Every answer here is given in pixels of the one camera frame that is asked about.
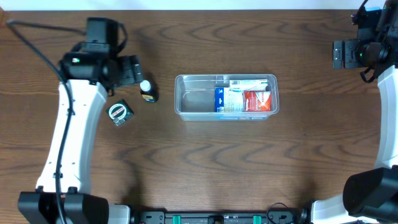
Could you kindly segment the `small dark bottle white cap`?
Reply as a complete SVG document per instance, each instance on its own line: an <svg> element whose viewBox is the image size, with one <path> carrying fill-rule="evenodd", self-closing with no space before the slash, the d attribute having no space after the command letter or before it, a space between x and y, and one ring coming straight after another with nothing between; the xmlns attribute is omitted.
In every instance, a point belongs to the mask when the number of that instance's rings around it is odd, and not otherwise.
<svg viewBox="0 0 398 224"><path fill-rule="evenodd" d="M148 80L143 80L140 82L140 93L142 98L149 103L155 103L158 99L158 92L152 86L151 82Z"/></svg>

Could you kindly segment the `dark green round-label box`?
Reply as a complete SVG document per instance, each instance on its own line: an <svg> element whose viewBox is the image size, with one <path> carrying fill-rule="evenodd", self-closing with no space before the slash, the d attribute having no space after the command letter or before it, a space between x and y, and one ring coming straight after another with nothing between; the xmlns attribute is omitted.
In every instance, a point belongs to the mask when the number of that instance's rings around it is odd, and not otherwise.
<svg viewBox="0 0 398 224"><path fill-rule="evenodd" d="M134 116L133 110L129 107L125 100L119 100L115 102L115 104L111 105L106 110L106 114L116 127L121 126Z"/></svg>

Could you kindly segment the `blue snack packet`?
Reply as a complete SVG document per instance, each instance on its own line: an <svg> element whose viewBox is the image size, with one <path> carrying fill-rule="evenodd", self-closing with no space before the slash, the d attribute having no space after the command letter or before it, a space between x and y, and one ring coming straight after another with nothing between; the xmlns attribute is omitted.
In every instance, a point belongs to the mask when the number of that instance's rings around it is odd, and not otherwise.
<svg viewBox="0 0 398 224"><path fill-rule="evenodd" d="M232 113L233 116L226 117L226 119L232 120L264 119L263 116L253 116L249 113L262 113L271 111L247 112L244 110L244 92L245 91L232 91L227 87L216 87L215 112Z"/></svg>

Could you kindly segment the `red white sachet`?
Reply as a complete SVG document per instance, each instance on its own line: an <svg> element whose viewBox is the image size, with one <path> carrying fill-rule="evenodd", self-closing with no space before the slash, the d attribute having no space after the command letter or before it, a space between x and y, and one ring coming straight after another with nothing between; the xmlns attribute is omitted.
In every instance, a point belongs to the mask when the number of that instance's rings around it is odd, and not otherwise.
<svg viewBox="0 0 398 224"><path fill-rule="evenodd" d="M271 111L271 92L245 91L244 110L247 112Z"/></svg>

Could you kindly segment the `white green medicine box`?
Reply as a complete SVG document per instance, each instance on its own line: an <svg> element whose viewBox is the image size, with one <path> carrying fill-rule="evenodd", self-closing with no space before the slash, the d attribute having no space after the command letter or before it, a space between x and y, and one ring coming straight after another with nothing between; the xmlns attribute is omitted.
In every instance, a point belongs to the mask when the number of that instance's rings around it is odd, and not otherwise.
<svg viewBox="0 0 398 224"><path fill-rule="evenodd" d="M229 89L232 91L265 91L268 80L230 80Z"/></svg>

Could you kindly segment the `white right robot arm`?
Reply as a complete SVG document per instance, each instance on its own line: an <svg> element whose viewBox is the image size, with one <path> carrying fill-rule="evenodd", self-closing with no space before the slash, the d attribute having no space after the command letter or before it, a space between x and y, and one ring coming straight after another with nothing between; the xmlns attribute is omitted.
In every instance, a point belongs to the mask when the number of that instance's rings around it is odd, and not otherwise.
<svg viewBox="0 0 398 224"><path fill-rule="evenodd" d="M354 39L333 44L333 68L362 68L381 97L379 149L373 169L352 175L342 194L312 202L307 223L397 223L397 1L351 16Z"/></svg>

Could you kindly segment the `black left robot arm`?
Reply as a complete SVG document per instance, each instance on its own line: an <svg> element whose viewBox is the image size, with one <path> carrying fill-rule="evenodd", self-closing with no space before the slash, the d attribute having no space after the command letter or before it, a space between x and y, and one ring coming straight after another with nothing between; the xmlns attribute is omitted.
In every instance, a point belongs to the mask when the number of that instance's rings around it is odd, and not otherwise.
<svg viewBox="0 0 398 224"><path fill-rule="evenodd" d="M86 39L52 70L58 76L59 104L49 156L34 191L22 192L18 209L29 223L138 223L130 205L111 204L91 194L91 156L98 120L117 87L139 83L138 57L123 56L125 27L90 17Z"/></svg>

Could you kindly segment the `clear plastic container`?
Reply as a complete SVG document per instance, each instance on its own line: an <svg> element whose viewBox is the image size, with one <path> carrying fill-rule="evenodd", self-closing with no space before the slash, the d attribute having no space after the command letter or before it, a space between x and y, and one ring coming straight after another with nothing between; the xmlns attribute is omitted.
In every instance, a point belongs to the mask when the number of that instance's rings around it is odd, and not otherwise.
<svg viewBox="0 0 398 224"><path fill-rule="evenodd" d="M230 80L268 80L265 91L271 92L271 112L249 113L253 116L269 116L279 112L279 90L277 79L272 74L206 74L179 75L175 79L174 108L175 112L185 121L240 121L226 119L232 113L215 112L215 88L229 88Z"/></svg>

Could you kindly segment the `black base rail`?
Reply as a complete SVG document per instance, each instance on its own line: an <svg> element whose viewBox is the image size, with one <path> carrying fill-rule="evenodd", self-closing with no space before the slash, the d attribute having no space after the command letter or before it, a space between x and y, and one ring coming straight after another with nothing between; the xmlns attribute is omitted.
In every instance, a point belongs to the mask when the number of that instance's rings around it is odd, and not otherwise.
<svg viewBox="0 0 398 224"><path fill-rule="evenodd" d="M267 210L168 211L164 208L132 209L130 224L305 224L306 208L275 203Z"/></svg>

